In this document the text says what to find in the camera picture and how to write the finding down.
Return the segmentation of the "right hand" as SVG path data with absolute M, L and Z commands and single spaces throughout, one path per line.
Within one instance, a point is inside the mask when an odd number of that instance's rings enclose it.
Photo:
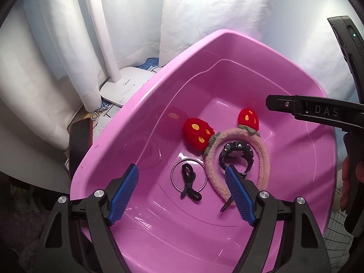
M 341 211 L 345 211 L 350 197 L 350 160 L 346 157 L 342 163 L 342 197 L 340 201 Z

